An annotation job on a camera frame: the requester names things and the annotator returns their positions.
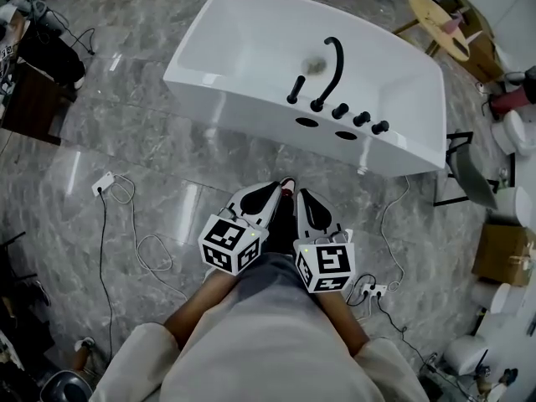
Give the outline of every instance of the wooden table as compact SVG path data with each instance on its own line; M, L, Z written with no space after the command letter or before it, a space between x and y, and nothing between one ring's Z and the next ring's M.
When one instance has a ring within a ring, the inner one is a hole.
M15 88L7 97L0 127L55 145L59 137L49 134L60 101L75 102L76 94L54 83L28 64L18 64L13 74Z
M420 26L432 37L432 43L425 51L430 57L434 57L440 48L443 48L453 58L459 61L469 59L469 45L466 38L459 28L453 34L447 34L441 26L450 21L449 15L445 9L433 0L409 0L410 7L416 16L416 19L397 28L393 34L400 35L405 30L420 24Z

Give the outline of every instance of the faucet handle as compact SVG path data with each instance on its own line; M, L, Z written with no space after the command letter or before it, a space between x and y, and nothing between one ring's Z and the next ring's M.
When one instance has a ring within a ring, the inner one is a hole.
M341 103L336 109L333 109L333 119L341 119L349 110L350 108L348 107L348 104Z
M380 132L385 132L389 130L389 123L387 121L381 121L376 125L372 125L372 132L378 135Z
M289 104L296 104L298 102L298 94L300 93L300 89L302 88L303 84L305 83L305 76L299 75L296 79L296 83L294 84L294 87L292 88L291 94L287 96L286 102Z
M370 122L370 113L368 113L367 111L364 111L361 113L361 115L355 116L353 118L353 124L355 126L362 126L367 122Z

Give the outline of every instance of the faucet hole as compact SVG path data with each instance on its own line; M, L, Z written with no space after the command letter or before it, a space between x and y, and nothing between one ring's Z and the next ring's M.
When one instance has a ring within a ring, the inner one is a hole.
M308 126L309 128L315 128L318 126L318 122L314 121L313 119L309 119L308 117L298 117L296 122L300 125Z
M335 133L335 135L337 137L341 137L343 138L344 140L355 140L358 138L358 136L356 136L355 134L353 134L352 132L348 132L348 131L337 131Z

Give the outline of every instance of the pink object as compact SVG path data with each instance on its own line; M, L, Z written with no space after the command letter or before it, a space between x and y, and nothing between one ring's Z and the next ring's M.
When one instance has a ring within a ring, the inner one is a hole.
M506 115L509 111L531 104L525 93L525 89L520 86L512 92L494 98L490 103L492 110L498 115Z
M451 19L450 21L447 21L446 23L441 25L441 30L451 35L456 31L456 29L458 28L458 25L460 25L460 22L461 22L461 15L458 13L454 19Z

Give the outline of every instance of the marble floor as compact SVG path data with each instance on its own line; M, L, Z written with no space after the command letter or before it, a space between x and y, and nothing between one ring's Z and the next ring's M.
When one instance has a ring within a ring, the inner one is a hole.
M174 266L161 277L187 295L206 271L196 238L207 216L236 189L288 174L338 207L355 231L360 273L371 272L382 283L399 279L379 221L384 207L404 192L404 178L359 176L340 162L181 117L162 75L206 0L46 1L69 19L74 34L95 28L96 56L75 46L87 76L64 121L61 147L0 131L0 238L27 231L11 251L16 268L37 271L52 299L41 313L50 320L57 343L51 357L60 366L80 336L93 336L104 355L108 350L109 312L99 281L103 207L90 189L106 171L136 184L138 239L152 233L162 238ZM412 18L407 0L318 1L386 29ZM422 35L416 40L427 44ZM492 140L490 119L482 117L475 80L444 54L437 62L445 76L448 131L474 131L486 176L496 177L506 161ZM384 308L408 327L407 340L423 355L441 352L475 320L470 270L486 215L471 203L434 209L435 179L434 173L409 177L409 193L385 220L405 279L384 298ZM115 313L116 351L138 323L163 320L183 299L138 264L130 207L109 195L106 201L104 279ZM162 260L155 240L144 243L142 255L149 264ZM368 315L368 305L354 313ZM373 336L392 338L420 366L376 306L363 325Z

